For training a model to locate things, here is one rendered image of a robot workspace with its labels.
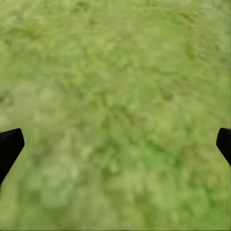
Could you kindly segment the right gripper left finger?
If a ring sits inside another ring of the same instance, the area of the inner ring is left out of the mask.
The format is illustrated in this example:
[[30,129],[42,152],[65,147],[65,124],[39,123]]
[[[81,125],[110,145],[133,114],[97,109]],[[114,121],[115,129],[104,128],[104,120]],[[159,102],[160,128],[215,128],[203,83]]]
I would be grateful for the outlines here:
[[24,146],[24,137],[20,128],[0,133],[0,185]]

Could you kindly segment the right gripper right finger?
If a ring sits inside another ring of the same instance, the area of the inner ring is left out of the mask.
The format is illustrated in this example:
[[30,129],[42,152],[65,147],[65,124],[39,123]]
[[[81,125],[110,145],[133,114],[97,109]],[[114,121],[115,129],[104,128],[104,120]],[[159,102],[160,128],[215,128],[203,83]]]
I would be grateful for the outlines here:
[[231,129],[220,128],[216,145],[231,166]]

